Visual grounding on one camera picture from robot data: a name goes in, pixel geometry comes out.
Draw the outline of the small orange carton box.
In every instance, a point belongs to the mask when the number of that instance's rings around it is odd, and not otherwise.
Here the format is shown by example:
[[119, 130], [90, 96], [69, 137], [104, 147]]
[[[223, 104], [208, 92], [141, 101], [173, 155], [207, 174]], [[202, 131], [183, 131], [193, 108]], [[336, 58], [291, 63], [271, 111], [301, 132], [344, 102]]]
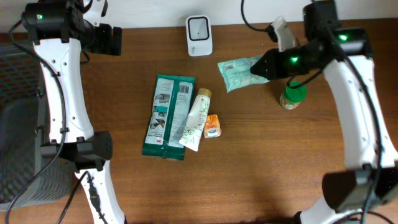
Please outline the small orange carton box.
[[204, 138], [217, 138], [221, 136], [221, 126], [217, 114], [207, 116], [203, 135]]

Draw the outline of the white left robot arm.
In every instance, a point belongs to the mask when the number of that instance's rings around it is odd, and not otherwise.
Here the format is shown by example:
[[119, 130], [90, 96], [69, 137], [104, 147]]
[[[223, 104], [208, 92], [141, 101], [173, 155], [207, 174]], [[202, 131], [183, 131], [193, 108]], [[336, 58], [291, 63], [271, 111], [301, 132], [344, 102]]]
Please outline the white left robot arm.
[[42, 67], [50, 114], [48, 142], [41, 151], [72, 164], [95, 223], [126, 223], [110, 174], [113, 142], [96, 132], [86, 110], [81, 54], [121, 54], [122, 28], [103, 23], [107, 0], [28, 3], [21, 22]]

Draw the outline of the green wipes packet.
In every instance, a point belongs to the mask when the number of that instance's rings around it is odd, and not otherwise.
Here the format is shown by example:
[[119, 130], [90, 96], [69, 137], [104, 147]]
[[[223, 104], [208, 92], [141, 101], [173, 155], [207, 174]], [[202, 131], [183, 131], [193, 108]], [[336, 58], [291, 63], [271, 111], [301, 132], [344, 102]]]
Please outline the green wipes packet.
[[143, 156], [182, 160], [179, 143], [193, 101], [195, 78], [158, 74]]

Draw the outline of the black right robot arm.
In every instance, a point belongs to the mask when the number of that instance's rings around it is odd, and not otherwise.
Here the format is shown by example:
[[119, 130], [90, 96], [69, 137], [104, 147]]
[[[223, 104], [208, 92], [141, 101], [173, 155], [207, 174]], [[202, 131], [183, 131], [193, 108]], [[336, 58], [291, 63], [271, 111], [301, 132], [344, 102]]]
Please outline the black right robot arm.
[[278, 48], [268, 50], [251, 72], [268, 80], [308, 75], [328, 82], [345, 144], [342, 172], [327, 173], [322, 196], [297, 212], [292, 223], [364, 223], [378, 206], [397, 200], [397, 150], [389, 137], [374, 82], [367, 32], [344, 28], [334, 1], [312, 1], [303, 9], [308, 42], [297, 45], [282, 17], [265, 28]]

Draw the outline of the white cream tube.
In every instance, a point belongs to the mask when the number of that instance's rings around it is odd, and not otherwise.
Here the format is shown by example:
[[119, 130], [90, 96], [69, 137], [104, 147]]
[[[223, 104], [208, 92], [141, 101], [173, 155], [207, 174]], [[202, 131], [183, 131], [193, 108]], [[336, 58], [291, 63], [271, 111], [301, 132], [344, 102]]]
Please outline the white cream tube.
[[212, 92], [200, 88], [188, 114], [179, 143], [195, 152], [198, 151], [201, 135], [205, 127]]

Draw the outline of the teal snack packet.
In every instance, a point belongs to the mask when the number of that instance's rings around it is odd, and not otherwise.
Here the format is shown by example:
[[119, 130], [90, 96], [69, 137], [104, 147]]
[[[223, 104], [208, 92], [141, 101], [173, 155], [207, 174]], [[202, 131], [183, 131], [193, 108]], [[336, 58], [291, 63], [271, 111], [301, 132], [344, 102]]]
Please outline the teal snack packet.
[[269, 80], [251, 73], [251, 67], [261, 58], [261, 55], [249, 58], [239, 58], [218, 63], [218, 69], [226, 85], [226, 91], [243, 88], [249, 85], [268, 83]]

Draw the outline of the green lidded jar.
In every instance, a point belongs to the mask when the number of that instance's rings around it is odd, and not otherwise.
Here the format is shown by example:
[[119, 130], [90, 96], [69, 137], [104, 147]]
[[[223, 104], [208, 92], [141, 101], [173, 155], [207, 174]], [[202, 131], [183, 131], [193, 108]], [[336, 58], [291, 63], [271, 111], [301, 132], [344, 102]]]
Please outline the green lidded jar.
[[301, 85], [300, 82], [292, 82], [290, 86], [287, 86], [282, 92], [279, 103], [283, 108], [287, 110], [295, 109], [305, 99], [307, 89], [305, 86], [296, 88], [296, 86], [299, 85]]

